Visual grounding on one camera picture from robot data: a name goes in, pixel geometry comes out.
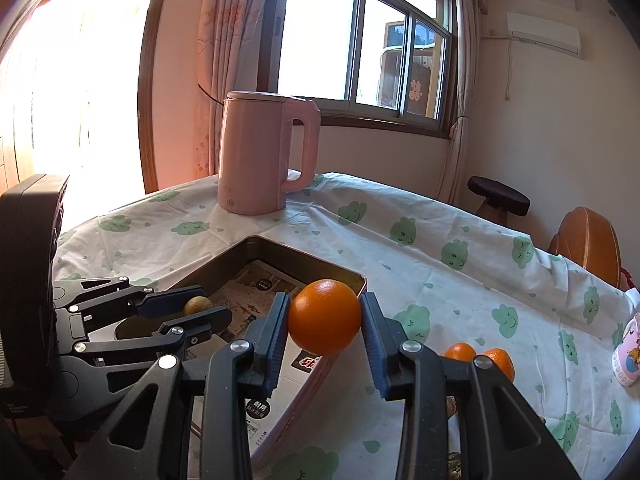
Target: chair backrest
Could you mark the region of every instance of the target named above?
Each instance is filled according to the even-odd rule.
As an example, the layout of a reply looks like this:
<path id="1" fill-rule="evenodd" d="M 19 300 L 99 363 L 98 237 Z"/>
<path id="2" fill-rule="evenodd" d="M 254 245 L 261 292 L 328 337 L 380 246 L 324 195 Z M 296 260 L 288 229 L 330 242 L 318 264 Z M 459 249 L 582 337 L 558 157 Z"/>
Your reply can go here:
<path id="1" fill-rule="evenodd" d="M 613 225 L 604 216 L 577 207 L 562 219 L 548 252 L 562 254 L 604 282 L 620 284 L 620 248 Z"/>

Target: air conditioner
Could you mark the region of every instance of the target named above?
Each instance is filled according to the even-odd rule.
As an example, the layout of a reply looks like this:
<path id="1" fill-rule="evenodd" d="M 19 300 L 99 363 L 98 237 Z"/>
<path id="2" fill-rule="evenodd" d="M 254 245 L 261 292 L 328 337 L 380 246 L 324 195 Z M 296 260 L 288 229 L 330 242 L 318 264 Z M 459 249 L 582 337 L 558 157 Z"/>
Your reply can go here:
<path id="1" fill-rule="evenodd" d="M 580 57 L 580 33 L 564 23 L 507 12 L 509 34 L 523 43 L 546 46 Z"/>

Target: round stool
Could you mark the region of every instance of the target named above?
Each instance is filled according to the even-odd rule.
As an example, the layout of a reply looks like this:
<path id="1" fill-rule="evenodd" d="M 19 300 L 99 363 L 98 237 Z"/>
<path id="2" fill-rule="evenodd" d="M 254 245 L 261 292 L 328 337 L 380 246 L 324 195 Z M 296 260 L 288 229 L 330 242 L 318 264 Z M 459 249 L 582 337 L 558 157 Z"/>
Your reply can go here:
<path id="1" fill-rule="evenodd" d="M 494 224 L 507 227 L 507 213 L 526 216 L 530 200 L 513 187 L 483 176 L 472 176 L 466 186 L 469 191 L 484 196 L 476 215 Z"/>

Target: orange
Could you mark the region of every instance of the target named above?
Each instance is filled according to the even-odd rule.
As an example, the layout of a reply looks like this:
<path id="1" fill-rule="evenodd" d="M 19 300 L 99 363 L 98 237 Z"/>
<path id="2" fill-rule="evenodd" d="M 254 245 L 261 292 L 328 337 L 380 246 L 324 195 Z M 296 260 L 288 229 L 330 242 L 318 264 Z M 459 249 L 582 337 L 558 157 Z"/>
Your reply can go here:
<path id="1" fill-rule="evenodd" d="M 505 374 L 509 380 L 513 383 L 514 378 L 516 377 L 516 369 L 513 367 L 513 362 L 509 357 L 509 354 L 505 352 L 502 348 L 491 348 L 487 350 L 482 355 L 486 355 L 493 361 L 502 373 Z"/>
<path id="2" fill-rule="evenodd" d="M 471 359 L 476 357 L 476 351 L 471 345 L 466 343 L 456 343 L 455 345 L 451 345 L 447 348 L 447 351 L 444 352 L 444 357 L 470 363 Z"/>
<path id="3" fill-rule="evenodd" d="M 289 335 L 303 350 L 335 355 L 360 329 L 360 301 L 343 282 L 318 280 L 303 288 L 289 307 Z"/>

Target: metal screw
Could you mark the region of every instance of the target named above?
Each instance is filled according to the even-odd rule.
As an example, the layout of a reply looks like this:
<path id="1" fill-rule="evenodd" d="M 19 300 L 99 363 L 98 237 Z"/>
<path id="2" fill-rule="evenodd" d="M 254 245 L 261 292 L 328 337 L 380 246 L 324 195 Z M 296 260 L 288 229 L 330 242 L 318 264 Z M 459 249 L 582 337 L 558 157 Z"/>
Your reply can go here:
<path id="1" fill-rule="evenodd" d="M 487 370 L 488 368 L 491 368 L 494 365 L 494 362 L 491 361 L 491 359 L 489 359 L 486 355 L 479 355 L 474 358 L 474 364 L 478 368 Z"/>
<path id="2" fill-rule="evenodd" d="M 231 348 L 234 352 L 244 352 L 249 349 L 249 346 L 251 345 L 248 341 L 245 341 L 244 339 L 238 339 L 237 341 L 233 341 L 231 345 L 229 345 L 229 348 Z"/>
<path id="3" fill-rule="evenodd" d="M 175 355 L 166 354 L 158 359 L 158 366 L 163 370 L 168 370 L 169 368 L 173 368 L 178 364 L 178 358 Z"/>
<path id="4" fill-rule="evenodd" d="M 422 350 L 422 343 L 409 339 L 402 343 L 402 350 L 415 354 L 416 352 Z"/>

